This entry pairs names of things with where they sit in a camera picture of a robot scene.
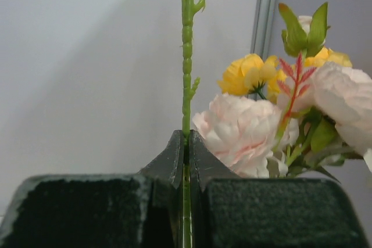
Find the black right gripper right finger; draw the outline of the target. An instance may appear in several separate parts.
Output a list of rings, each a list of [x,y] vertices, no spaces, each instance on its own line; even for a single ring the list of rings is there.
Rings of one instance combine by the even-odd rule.
[[[352,204],[327,179],[249,179],[189,136],[195,247],[361,247]]]

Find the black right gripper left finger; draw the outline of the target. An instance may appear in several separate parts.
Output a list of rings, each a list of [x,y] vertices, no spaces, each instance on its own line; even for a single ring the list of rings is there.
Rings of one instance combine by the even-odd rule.
[[[184,138],[135,174],[27,178],[1,224],[2,247],[181,247]]]

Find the pink rose stem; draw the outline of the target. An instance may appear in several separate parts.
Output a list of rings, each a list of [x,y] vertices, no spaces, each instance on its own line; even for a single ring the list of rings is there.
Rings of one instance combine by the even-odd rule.
[[[193,123],[205,146],[247,178],[325,173],[347,160],[371,165],[371,77],[326,62],[280,63],[276,100],[217,95]]]

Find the cream rose stem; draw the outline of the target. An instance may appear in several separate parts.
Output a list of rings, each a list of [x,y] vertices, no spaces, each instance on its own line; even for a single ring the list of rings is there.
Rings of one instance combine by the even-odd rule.
[[[326,42],[328,25],[328,2],[323,3],[312,16],[296,16],[292,9],[278,4],[278,11],[285,23],[281,38],[287,55],[297,57],[306,51],[306,57],[316,56]]]

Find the white rose stem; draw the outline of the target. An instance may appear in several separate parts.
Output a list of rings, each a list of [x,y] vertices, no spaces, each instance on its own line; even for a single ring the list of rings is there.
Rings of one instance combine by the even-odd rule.
[[[191,220],[191,183],[190,183],[190,162],[189,162],[189,136],[191,133],[191,101],[194,97],[200,78],[194,81],[191,77],[192,54],[193,54],[193,26],[194,16],[205,9],[206,0],[181,0],[182,19],[182,56],[183,56],[183,103],[182,103],[182,132],[184,143],[183,161],[183,205],[182,205],[182,247],[192,247],[192,220]]]

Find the yellow flower bunch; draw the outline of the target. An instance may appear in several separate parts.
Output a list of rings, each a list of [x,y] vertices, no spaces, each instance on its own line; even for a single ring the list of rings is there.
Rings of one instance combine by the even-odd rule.
[[[323,47],[314,57],[307,57],[304,67],[321,67],[325,62],[334,62],[345,67],[352,67],[352,62],[347,54],[335,52]],[[233,61],[225,70],[222,79],[217,84],[224,94],[244,96],[253,94],[263,86],[267,87],[266,99],[277,102],[277,95],[281,92],[277,81],[285,81],[286,74],[278,69],[277,56],[269,56],[266,60],[251,53],[243,58]]]

